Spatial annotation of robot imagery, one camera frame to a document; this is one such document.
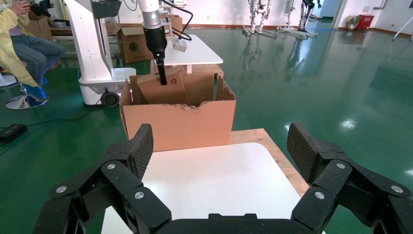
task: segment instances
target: white tabletop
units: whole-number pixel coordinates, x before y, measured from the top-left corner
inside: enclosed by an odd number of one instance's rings
[[[300,200],[267,149],[244,143],[157,152],[143,177],[171,210],[172,219],[257,214],[287,218]],[[102,234],[131,234],[112,207],[106,209]]]
[[[224,61],[211,48],[209,48],[199,37],[190,35],[192,40],[187,43],[185,52],[174,50],[172,42],[168,38],[165,49],[165,66],[195,65],[195,64],[219,64]]]

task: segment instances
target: caster wheel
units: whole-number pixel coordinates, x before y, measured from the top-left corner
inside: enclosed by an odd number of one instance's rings
[[[117,93],[109,92],[108,89],[100,97],[100,102],[105,106],[116,106],[119,103],[120,97]]]

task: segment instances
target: person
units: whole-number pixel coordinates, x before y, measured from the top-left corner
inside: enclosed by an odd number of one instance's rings
[[[0,0],[0,4],[10,4],[7,1]],[[30,3],[18,0],[0,12],[0,67],[8,69],[29,94],[46,98],[44,74],[65,55],[65,49],[24,29],[30,22],[29,11]]]

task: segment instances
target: reflective floor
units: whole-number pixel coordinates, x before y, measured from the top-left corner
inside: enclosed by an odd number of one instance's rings
[[[413,190],[413,42],[379,32],[332,31],[329,22],[308,29],[316,39],[276,39],[241,30],[188,30],[222,59],[225,79],[237,96],[234,130],[265,128],[286,150],[291,122],[317,138],[337,143],[357,163]],[[135,64],[140,72],[147,63]],[[17,87],[0,90],[1,127],[89,111],[76,81],[78,64],[68,59],[47,74],[50,100],[25,111],[4,104]],[[111,144],[125,140],[119,109],[97,107],[77,121],[29,126],[30,134],[0,146],[0,227],[2,233],[30,233],[48,189],[92,165]],[[88,227],[100,233],[102,216]],[[367,234],[345,208],[338,208],[328,234]]]

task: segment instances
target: jeans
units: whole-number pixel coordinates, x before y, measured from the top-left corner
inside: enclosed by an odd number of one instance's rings
[[[45,39],[24,34],[11,39],[17,57],[27,63],[27,71],[39,86],[43,85],[44,73],[65,55],[63,46]]]

